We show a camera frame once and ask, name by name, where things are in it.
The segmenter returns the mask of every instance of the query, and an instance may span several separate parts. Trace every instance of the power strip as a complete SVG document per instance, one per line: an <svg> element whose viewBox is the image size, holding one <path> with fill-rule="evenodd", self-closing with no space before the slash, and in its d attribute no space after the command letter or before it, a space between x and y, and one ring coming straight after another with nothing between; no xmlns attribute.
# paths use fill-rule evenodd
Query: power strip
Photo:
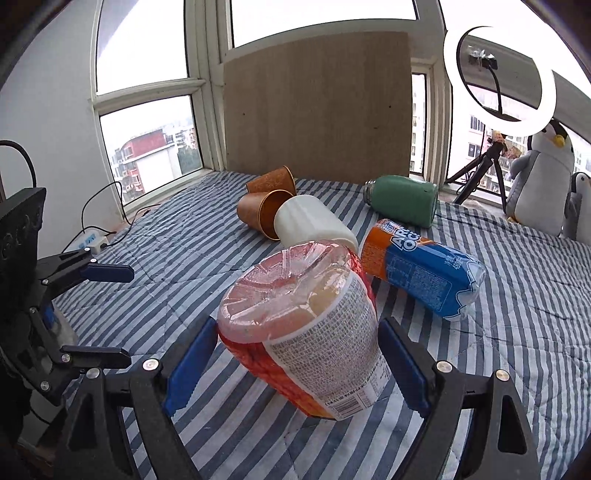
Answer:
<svg viewBox="0 0 591 480"><path fill-rule="evenodd" d="M102 235L99 230L87 228L85 233L81 233L70 245L68 245L66 252L82 250L83 248L88 247L90 248L91 253L96 255L107 245L109 245L108 238Z"/></svg>

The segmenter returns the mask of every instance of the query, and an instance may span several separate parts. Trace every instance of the copper cup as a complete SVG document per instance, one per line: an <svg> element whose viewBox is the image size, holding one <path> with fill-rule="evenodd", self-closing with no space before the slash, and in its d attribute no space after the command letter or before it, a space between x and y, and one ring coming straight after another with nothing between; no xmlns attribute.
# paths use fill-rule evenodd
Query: copper cup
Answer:
<svg viewBox="0 0 591 480"><path fill-rule="evenodd" d="M279 207L292 197L291 192L286 190L247 193L238 202L236 212L238 218L249 227L259 230L271 240L279 240L273 227L275 214Z"/></svg>
<svg viewBox="0 0 591 480"><path fill-rule="evenodd" d="M248 193L271 192L273 190L286 190L292 195L296 194L296 183L290 169L286 166L265 173L254 180L247 182Z"/></svg>

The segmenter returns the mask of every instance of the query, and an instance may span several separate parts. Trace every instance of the stuffed toy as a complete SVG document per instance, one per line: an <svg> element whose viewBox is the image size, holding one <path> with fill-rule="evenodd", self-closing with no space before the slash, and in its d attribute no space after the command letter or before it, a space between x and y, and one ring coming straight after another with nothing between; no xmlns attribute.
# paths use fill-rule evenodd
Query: stuffed toy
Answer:
<svg viewBox="0 0 591 480"><path fill-rule="evenodd" d="M572 240L591 245L591 177L586 173L573 175L563 232Z"/></svg>
<svg viewBox="0 0 591 480"><path fill-rule="evenodd" d="M528 139L528 152L509 168L513 186L506 214L516 222L559 236L574 170L574 153L568 133L552 119Z"/></svg>

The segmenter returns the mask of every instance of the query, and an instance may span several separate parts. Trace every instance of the nutrition label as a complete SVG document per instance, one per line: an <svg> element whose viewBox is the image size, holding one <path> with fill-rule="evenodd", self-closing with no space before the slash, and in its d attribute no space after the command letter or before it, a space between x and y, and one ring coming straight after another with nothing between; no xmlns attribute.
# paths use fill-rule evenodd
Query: nutrition label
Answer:
<svg viewBox="0 0 591 480"><path fill-rule="evenodd" d="M361 278L350 272L333 304L302 329L265 342L271 358L337 420L370 407L391 376Z"/></svg>

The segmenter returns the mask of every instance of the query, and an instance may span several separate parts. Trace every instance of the windowsill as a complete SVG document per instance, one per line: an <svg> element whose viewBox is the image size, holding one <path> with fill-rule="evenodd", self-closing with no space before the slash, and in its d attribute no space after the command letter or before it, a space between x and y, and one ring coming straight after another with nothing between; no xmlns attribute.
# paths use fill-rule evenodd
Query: windowsill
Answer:
<svg viewBox="0 0 591 480"><path fill-rule="evenodd" d="M138 210L141 210L148 205L153 205L155 203L162 203L163 201L167 200L171 196L185 190L186 188L190 187L192 184L197 183L201 180L205 175L213 172L209 168L200 168L197 171L192 173L187 173L182 177L173 180L166 185L162 185L160 188L152 190L151 192L142 195L137 200L125 205L125 213L128 216L133 215Z"/></svg>
<svg viewBox="0 0 591 480"><path fill-rule="evenodd" d="M461 186L463 186L463 183L458 183L454 181L452 183L443 184L439 189L442 192L456 195L458 188L460 188ZM502 207L501 197L499 195L495 195L494 193L484 192L483 190L476 190L470 195L470 198L495 207Z"/></svg>

